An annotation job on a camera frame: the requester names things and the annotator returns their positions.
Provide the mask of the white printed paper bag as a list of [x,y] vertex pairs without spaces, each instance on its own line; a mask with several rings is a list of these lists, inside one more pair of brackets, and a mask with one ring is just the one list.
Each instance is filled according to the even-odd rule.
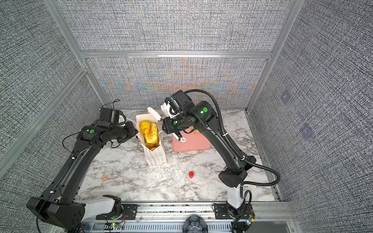
[[163,139],[159,133],[159,120],[161,120],[161,116],[158,113],[136,116],[137,137],[142,144],[146,161],[151,168],[164,166],[167,163]]

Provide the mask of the striped croissant bread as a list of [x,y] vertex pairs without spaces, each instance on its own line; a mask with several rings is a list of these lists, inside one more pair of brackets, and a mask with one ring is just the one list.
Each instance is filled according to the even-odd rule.
[[158,126],[156,123],[150,123],[149,132],[144,135],[147,143],[155,144],[159,140]]

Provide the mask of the small yellow bread roll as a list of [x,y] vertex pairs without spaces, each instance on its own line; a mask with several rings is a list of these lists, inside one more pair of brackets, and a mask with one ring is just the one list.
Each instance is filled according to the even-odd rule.
[[140,123],[140,129],[143,134],[147,134],[150,131],[150,125],[151,123],[147,120],[143,120]]

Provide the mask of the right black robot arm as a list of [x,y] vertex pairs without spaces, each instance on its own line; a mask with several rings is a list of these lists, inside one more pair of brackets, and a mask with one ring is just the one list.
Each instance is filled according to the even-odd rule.
[[[243,191],[245,185],[274,186],[280,182],[277,171],[257,164],[255,157],[248,156],[233,141],[225,130],[220,107],[211,93],[200,89],[179,90],[167,97],[161,108],[164,116],[150,107],[148,112],[162,122],[163,132],[185,142],[181,132],[187,133],[189,128],[197,130],[224,160],[226,168],[219,173],[219,179],[227,186],[225,211],[231,218],[238,219],[249,211],[252,194]],[[275,180],[268,183],[246,181],[247,171],[253,167],[272,173]]]

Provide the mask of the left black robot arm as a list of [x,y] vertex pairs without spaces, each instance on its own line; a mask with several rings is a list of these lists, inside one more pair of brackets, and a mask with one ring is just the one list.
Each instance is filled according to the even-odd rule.
[[86,204],[75,198],[90,164],[108,141],[124,143],[138,133],[132,122],[103,128],[87,125],[76,133],[74,148],[53,182],[40,197],[31,197],[27,208],[42,221],[67,230],[80,226],[86,217]]

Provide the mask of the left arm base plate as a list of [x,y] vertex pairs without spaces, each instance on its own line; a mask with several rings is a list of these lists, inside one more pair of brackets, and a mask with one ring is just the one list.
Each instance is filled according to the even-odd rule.
[[118,211],[116,208],[108,214],[101,214],[96,216],[96,220],[135,220],[137,215],[137,204],[122,204]]

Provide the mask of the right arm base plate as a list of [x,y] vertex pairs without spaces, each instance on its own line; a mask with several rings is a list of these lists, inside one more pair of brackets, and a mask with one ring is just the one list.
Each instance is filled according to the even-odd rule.
[[212,205],[214,214],[215,214],[215,219],[218,220],[227,220],[227,219],[233,219],[232,216],[232,211],[233,208],[227,204],[227,203],[214,203]]

